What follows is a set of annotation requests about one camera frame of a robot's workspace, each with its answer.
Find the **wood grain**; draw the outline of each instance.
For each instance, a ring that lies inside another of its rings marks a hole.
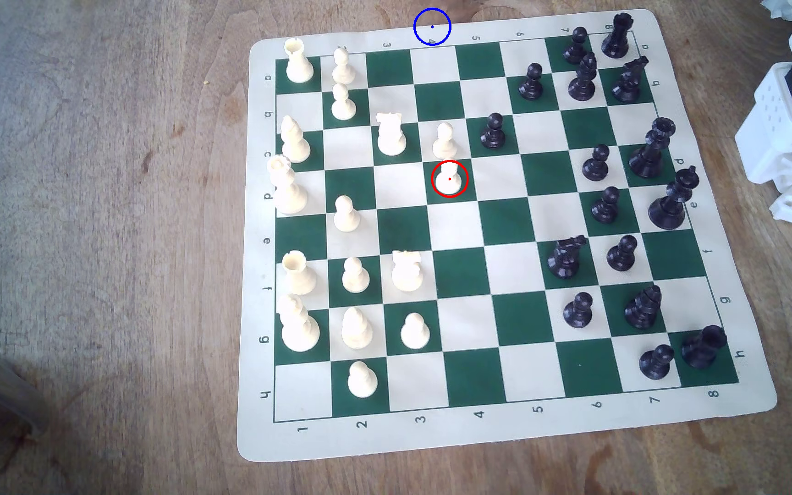
[[[420,0],[0,0],[0,356],[53,408],[0,493],[792,492],[792,225],[735,143],[792,24],[754,2],[446,0],[658,17],[779,404],[643,429],[254,464],[236,449],[248,53]]]

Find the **vinyl chess mat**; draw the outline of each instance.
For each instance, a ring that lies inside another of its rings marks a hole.
[[[250,52],[247,200],[237,444],[252,461],[291,461],[515,440],[547,435],[731,417],[775,406],[776,392],[750,305],[738,278],[662,34],[649,11],[634,18],[630,51],[600,55],[618,13],[595,12],[458,24],[446,42],[427,47],[412,28],[302,36],[313,78],[285,75],[283,39]],[[567,95],[576,65],[561,53],[573,28],[589,33],[598,55],[597,91]],[[418,27],[421,38],[431,27]],[[350,52],[348,84],[357,114],[332,117],[332,53]],[[645,55],[642,94],[622,104],[609,92],[625,62]],[[540,99],[517,91],[531,62],[542,65]],[[401,112],[407,148],[386,156],[376,144],[378,112]],[[506,143],[483,147],[486,117],[503,115]],[[275,211],[268,158],[281,150],[280,123],[292,116],[311,145],[293,164],[308,204]],[[642,179],[627,168],[658,116],[676,123],[663,173]],[[436,127],[449,122],[467,190],[441,197],[430,175]],[[610,146],[610,173],[588,181],[582,163],[598,143]],[[666,193],[675,170],[695,165],[701,184],[674,231],[655,227],[648,206]],[[608,186],[621,190],[609,225],[589,208]],[[358,230],[335,229],[335,199],[347,195],[362,216]],[[606,262],[622,235],[638,241],[636,262],[619,272]],[[562,280],[546,258],[555,241],[588,237],[579,273]],[[286,291],[282,256],[299,250],[317,274],[302,302],[320,327],[310,351],[292,352],[280,337],[275,298]],[[420,251],[423,285],[398,291],[393,250]],[[357,256],[371,283],[341,285],[344,260]],[[626,303],[657,284],[663,300],[654,327],[641,331]],[[588,327],[561,316],[579,291],[591,294]],[[341,340],[341,319],[356,306],[374,337],[361,350]],[[400,329],[421,314],[429,343],[407,348]],[[729,338],[713,366],[698,370],[680,345],[707,325]],[[676,352],[671,371],[648,379],[638,358],[661,343]],[[368,398],[347,390],[347,370],[363,361],[378,377]]]

